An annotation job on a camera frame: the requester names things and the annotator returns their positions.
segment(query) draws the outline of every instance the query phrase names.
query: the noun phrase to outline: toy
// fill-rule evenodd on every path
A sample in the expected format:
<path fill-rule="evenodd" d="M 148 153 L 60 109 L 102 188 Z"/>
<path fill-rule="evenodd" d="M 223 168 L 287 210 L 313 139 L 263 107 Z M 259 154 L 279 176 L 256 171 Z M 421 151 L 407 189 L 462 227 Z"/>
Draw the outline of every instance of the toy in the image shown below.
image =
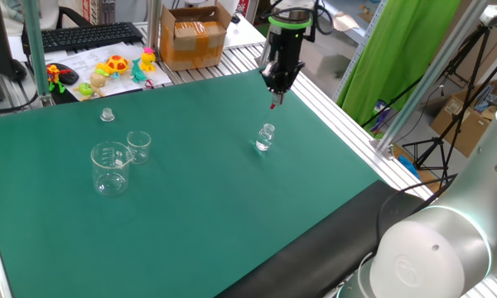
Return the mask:
<path fill-rule="evenodd" d="M 142 53 L 142 63 L 140 64 L 140 70 L 144 70 L 146 72 L 155 71 L 155 66 L 153 66 L 152 62 L 155 62 L 157 58 L 155 57 L 155 53 L 152 48 L 144 48 Z"/>
<path fill-rule="evenodd" d="M 105 86 L 108 78 L 109 74 L 106 71 L 102 69 L 96 69 L 95 72 L 90 75 L 90 84 L 93 85 L 95 88 L 101 88 Z"/>
<path fill-rule="evenodd" d="M 120 55 L 110 56 L 105 63 L 98 63 L 96 69 L 101 69 L 111 77 L 118 79 L 129 68 L 129 60 Z"/>
<path fill-rule="evenodd" d="M 74 88 L 74 91 L 79 91 L 81 94 L 84 95 L 80 99 L 80 101 L 89 100 L 94 94 L 98 94 L 99 97 L 105 96 L 103 93 L 101 93 L 101 90 L 99 88 L 96 88 L 89 83 L 81 83 L 79 86 Z"/>
<path fill-rule="evenodd" d="M 64 93 L 66 87 L 60 83 L 59 75 L 68 74 L 71 71 L 72 70 L 59 70 L 55 65 L 47 65 L 46 73 L 48 74 L 48 82 L 50 82 L 50 91 L 53 91 L 53 89 L 55 89 L 55 85 L 57 84 L 59 85 L 59 93 Z"/>
<path fill-rule="evenodd" d="M 138 84 L 140 81 L 145 81 L 147 76 L 143 74 L 143 71 L 140 70 L 142 66 L 138 66 L 138 62 L 140 58 L 133 60 L 133 69 L 131 70 L 131 76 L 133 77 L 133 82 Z"/>
<path fill-rule="evenodd" d="M 147 89 L 154 89 L 153 84 L 152 84 L 152 79 L 146 79 L 146 88 Z"/>

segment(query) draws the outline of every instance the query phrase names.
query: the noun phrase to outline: green ring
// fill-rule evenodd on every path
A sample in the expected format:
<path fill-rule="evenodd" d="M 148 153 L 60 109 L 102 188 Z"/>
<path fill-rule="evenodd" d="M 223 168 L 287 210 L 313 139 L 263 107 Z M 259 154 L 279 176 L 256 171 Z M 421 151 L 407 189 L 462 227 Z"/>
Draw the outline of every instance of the green ring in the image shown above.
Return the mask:
<path fill-rule="evenodd" d="M 268 22 L 270 22 L 274 26 L 279 26 L 280 28 L 290 29 L 290 30 L 308 28 L 311 25 L 311 19 L 309 19 L 307 22 L 302 24 L 290 24 L 286 22 L 280 22 L 276 20 L 274 17 L 269 17 Z"/>

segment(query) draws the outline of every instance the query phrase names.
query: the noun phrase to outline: green mat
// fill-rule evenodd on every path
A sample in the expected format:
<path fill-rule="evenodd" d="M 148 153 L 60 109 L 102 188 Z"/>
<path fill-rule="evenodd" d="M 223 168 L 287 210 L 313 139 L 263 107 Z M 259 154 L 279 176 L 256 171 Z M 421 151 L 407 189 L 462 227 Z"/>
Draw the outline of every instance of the green mat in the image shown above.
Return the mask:
<path fill-rule="evenodd" d="M 15 298 L 213 297 L 379 178 L 293 92 L 270 102 L 253 71 L 0 118 Z M 90 150 L 131 130 L 152 136 L 149 161 L 97 194 Z"/>

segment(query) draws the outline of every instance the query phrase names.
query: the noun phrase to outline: tripod stand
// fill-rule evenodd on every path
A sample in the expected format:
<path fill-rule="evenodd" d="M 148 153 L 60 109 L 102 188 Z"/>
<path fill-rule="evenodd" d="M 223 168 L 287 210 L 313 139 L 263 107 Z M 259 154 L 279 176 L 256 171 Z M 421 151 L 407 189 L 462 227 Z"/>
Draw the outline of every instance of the tripod stand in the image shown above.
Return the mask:
<path fill-rule="evenodd" d="M 463 42 L 462 46 L 463 48 L 456 54 L 455 58 L 453 58 L 450 62 L 449 65 L 444 69 L 442 74 L 440 75 L 439 79 L 443 76 L 448 76 L 448 75 L 455 75 L 458 79 L 463 81 L 466 84 L 469 84 L 470 81 L 467 79 L 464 79 L 461 75 L 457 74 L 456 69 L 460 66 L 462 61 L 464 61 L 465 57 L 470 53 L 471 49 L 475 46 L 475 44 L 479 41 L 480 37 L 483 35 L 486 35 L 485 40 L 482 43 L 482 46 L 485 47 L 486 41 L 488 40 L 488 35 L 490 34 L 490 28 L 488 26 L 482 26 L 480 25 L 477 27 L 477 29 L 471 33 Z M 368 121 L 363 123 L 361 125 L 362 128 L 365 128 L 368 123 L 372 122 L 374 119 L 376 119 L 379 115 L 381 115 L 385 110 L 390 108 L 393 104 L 395 104 L 402 96 L 404 96 L 408 91 L 410 91 L 414 86 L 416 86 L 423 78 L 423 75 L 419 77 L 416 81 L 414 81 L 410 86 L 408 86 L 404 91 L 402 91 L 398 96 L 395 98 L 391 99 L 390 102 L 387 103 L 386 106 L 384 106 L 379 112 L 377 112 L 374 116 L 372 116 Z"/>
<path fill-rule="evenodd" d="M 413 153 L 415 156 L 415 161 L 414 161 L 414 166 L 418 170 L 442 170 L 442 178 L 447 177 L 447 170 L 449 169 L 449 160 L 451 159 L 451 154 L 453 152 L 453 148 L 455 147 L 456 143 L 456 138 L 461 132 L 461 124 L 462 124 L 462 119 L 464 117 L 465 111 L 471 106 L 471 104 L 475 101 L 476 97 L 482 92 L 482 90 L 488 85 L 488 83 L 491 81 L 491 79 L 494 77 L 494 75 L 497 73 L 497 66 L 495 69 L 492 71 L 492 73 L 486 78 L 485 82 L 480 86 L 480 88 L 471 95 L 473 89 L 475 88 L 475 79 L 477 76 L 477 72 L 479 70 L 480 62 L 482 61 L 482 56 L 484 54 L 484 50 L 486 47 L 486 43 L 488 41 L 488 37 L 490 35 L 490 28 L 487 26 L 479 26 L 475 32 L 473 32 L 470 36 L 465 41 L 464 47 L 461 49 L 461 51 L 456 55 L 456 57 L 450 61 L 449 65 L 447 66 L 446 70 L 449 69 L 447 72 L 449 75 L 455 75 L 462 81 L 468 83 L 468 92 L 466 93 L 466 98 L 464 99 L 464 104 L 462 105 L 461 111 L 457 115 L 453 115 L 453 119 L 451 123 L 447 126 L 447 128 L 444 130 L 444 132 L 441 134 L 439 137 L 433 137 L 431 140 L 427 141 L 420 141 L 420 142 L 412 142 L 403 145 L 403 147 L 413 147 Z M 477 60 L 475 63 L 475 68 L 473 69 L 473 74 L 470 77 L 470 80 L 465 80 L 462 78 L 460 75 L 456 73 L 456 68 L 461 64 L 461 62 L 465 59 L 467 54 L 470 52 L 471 48 L 475 46 L 475 44 L 479 41 L 481 37 L 484 37 L 482 41 L 482 45 L 480 46 L 479 54 L 477 56 Z M 449 149 L 449 152 L 447 153 L 447 156 L 445 155 L 444 151 L 444 137 L 446 137 L 447 133 L 456 125 L 456 130 L 455 134 L 453 137 L 453 141 L 451 142 L 451 148 Z M 426 144 L 426 143 L 432 143 L 431 146 L 426 149 L 426 151 L 418 156 L 418 151 L 417 147 L 418 145 Z M 425 160 L 434 152 L 434 150 L 440 147 L 440 152 L 442 154 L 442 165 L 441 166 L 423 166 L 423 163 Z"/>

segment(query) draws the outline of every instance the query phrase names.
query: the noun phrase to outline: black keyboard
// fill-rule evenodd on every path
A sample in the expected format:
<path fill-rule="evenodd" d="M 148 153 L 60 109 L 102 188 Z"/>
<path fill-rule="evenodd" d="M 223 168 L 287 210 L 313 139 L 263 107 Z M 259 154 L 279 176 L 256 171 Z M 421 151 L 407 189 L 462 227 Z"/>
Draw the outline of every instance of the black keyboard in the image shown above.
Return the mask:
<path fill-rule="evenodd" d="M 93 49 L 119 42 L 140 42 L 142 34 L 131 22 L 72 27 L 42 32 L 44 52 Z"/>

